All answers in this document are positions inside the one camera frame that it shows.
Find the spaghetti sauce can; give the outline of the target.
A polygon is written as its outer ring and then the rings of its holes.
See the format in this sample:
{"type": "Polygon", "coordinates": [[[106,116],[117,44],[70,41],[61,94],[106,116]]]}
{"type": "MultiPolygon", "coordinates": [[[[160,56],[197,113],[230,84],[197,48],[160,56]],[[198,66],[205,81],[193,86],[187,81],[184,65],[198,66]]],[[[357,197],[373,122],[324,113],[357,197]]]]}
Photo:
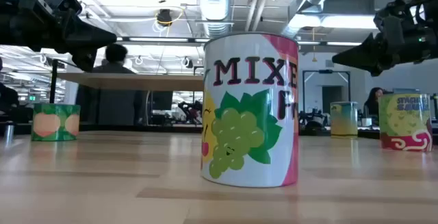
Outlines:
{"type": "Polygon", "coordinates": [[[423,153],[433,150],[429,95],[383,95],[379,98],[378,117],[382,148],[423,153]]]}

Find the silver spiral ventilation duct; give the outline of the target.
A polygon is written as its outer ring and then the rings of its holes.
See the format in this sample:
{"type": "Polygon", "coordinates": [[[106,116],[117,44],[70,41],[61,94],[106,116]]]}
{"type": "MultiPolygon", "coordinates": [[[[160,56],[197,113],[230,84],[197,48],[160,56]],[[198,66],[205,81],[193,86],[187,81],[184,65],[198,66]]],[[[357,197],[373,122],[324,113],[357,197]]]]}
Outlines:
{"type": "Polygon", "coordinates": [[[231,0],[199,0],[205,35],[217,38],[231,31],[230,17],[231,0]]]}

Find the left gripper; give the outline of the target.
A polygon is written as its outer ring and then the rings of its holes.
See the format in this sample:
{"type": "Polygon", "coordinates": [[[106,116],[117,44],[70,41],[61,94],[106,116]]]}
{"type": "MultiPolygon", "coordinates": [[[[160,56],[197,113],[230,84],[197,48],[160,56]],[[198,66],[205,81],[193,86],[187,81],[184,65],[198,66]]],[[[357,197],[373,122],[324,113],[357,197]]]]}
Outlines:
{"type": "Polygon", "coordinates": [[[72,24],[73,18],[71,11],[56,12],[54,16],[19,12],[15,15],[15,45],[33,51],[52,48],[58,52],[70,52],[73,63],[90,72],[94,68],[97,49],[115,43],[117,35],[83,21],[72,24]]]}

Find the wooden shelf with black frame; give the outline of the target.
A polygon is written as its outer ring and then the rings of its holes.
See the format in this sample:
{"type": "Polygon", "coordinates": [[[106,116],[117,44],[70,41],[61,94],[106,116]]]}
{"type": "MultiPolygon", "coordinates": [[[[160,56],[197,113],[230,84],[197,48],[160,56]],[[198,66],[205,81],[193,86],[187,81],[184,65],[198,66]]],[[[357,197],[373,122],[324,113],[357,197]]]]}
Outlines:
{"type": "Polygon", "coordinates": [[[63,60],[53,60],[51,69],[50,103],[54,102],[57,79],[84,86],[109,90],[192,91],[204,90],[202,75],[139,75],[127,73],[59,73],[59,63],[73,66],[63,60]]]}

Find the teal and yellow can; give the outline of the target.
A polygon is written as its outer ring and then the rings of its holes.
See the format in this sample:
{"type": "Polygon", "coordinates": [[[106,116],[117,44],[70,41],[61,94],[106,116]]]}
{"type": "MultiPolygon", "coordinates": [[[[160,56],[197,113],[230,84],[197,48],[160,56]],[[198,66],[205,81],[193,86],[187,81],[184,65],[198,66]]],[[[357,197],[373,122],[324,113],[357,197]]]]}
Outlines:
{"type": "Polygon", "coordinates": [[[358,134],[357,102],[339,101],[331,103],[331,136],[356,138],[358,134]]]}

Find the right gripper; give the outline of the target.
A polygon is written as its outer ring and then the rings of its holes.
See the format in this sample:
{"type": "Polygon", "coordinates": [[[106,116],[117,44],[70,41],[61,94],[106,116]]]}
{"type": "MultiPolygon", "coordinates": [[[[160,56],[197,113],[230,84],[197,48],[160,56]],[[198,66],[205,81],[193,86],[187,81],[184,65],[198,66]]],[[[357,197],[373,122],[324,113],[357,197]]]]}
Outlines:
{"type": "Polygon", "coordinates": [[[424,30],[414,22],[410,8],[403,0],[396,0],[383,9],[391,10],[402,19],[404,42],[397,47],[388,47],[381,33],[369,34],[360,45],[333,56],[333,63],[368,71],[372,77],[377,77],[385,70],[382,67],[422,58],[424,30]]]}

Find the dark monitor screen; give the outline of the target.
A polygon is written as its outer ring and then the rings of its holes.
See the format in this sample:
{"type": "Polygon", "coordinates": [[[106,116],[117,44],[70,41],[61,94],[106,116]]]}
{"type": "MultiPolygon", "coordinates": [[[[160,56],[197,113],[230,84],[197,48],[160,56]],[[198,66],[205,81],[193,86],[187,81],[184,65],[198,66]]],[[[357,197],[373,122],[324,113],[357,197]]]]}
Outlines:
{"type": "Polygon", "coordinates": [[[171,110],[173,91],[152,92],[152,110],[171,110]]]}

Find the black door frame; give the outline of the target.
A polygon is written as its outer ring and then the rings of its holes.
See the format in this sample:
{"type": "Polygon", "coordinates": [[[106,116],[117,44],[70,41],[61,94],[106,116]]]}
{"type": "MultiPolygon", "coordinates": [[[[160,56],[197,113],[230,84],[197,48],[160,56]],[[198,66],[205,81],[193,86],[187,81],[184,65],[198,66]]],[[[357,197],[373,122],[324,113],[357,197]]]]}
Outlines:
{"type": "Polygon", "coordinates": [[[302,72],[301,97],[304,112],[329,113],[333,102],[351,101],[350,71],[304,70],[302,72]]]}

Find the long ceiling light strip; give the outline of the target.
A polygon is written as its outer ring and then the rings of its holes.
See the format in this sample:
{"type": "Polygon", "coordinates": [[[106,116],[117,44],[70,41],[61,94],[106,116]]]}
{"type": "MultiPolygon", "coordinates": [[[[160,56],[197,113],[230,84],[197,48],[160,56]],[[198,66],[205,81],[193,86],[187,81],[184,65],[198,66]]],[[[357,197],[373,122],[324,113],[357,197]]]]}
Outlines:
{"type": "Polygon", "coordinates": [[[359,46],[362,42],[326,42],[327,46],[339,46],[339,47],[355,47],[359,46]]]}
{"type": "Polygon", "coordinates": [[[130,37],[135,42],[189,42],[187,38],[151,38],[151,37],[130,37]]]}

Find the silver metal cylinder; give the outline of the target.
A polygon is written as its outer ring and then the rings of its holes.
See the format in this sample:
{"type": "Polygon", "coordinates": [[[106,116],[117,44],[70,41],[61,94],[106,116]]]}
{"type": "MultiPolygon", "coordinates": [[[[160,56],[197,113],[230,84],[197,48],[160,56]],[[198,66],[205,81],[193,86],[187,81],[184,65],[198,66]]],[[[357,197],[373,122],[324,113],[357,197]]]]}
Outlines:
{"type": "Polygon", "coordinates": [[[14,140],[14,128],[15,124],[13,122],[7,122],[5,124],[5,132],[4,132],[4,138],[5,143],[10,144],[14,140]]]}

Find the person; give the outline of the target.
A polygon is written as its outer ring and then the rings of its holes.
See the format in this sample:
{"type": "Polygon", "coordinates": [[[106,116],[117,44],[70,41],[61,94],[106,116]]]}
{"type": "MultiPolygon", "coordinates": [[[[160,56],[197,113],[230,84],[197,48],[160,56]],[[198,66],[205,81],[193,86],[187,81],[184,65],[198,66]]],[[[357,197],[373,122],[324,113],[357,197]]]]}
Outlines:
{"type": "MultiPolygon", "coordinates": [[[[106,62],[92,69],[93,73],[124,73],[126,47],[110,44],[105,49],[106,62]]],[[[80,121],[99,125],[135,125],[142,109],[143,93],[140,90],[96,89],[80,85],[76,104],[81,106],[80,121]]]]}
{"type": "Polygon", "coordinates": [[[384,90],[382,88],[374,87],[371,89],[368,98],[363,105],[365,114],[378,116],[378,100],[383,94],[384,90]]]}

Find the white mixed fruit can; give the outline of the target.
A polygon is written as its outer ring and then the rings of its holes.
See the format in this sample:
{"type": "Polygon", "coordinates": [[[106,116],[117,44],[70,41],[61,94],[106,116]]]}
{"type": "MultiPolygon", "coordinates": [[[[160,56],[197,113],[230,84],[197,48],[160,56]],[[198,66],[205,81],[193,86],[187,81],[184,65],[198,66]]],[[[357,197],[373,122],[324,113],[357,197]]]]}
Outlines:
{"type": "Polygon", "coordinates": [[[204,46],[201,175],[269,188],[298,181],[298,43],[264,32],[204,46]]]}

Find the green peaches can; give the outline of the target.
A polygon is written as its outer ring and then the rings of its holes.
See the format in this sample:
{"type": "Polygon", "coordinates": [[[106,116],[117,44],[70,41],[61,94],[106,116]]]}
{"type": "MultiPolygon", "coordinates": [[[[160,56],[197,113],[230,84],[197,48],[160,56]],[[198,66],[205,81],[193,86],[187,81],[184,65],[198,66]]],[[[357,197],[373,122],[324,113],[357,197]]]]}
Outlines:
{"type": "Polygon", "coordinates": [[[31,140],[57,142],[76,140],[79,134],[79,105],[36,103],[31,127],[31,140]]]}

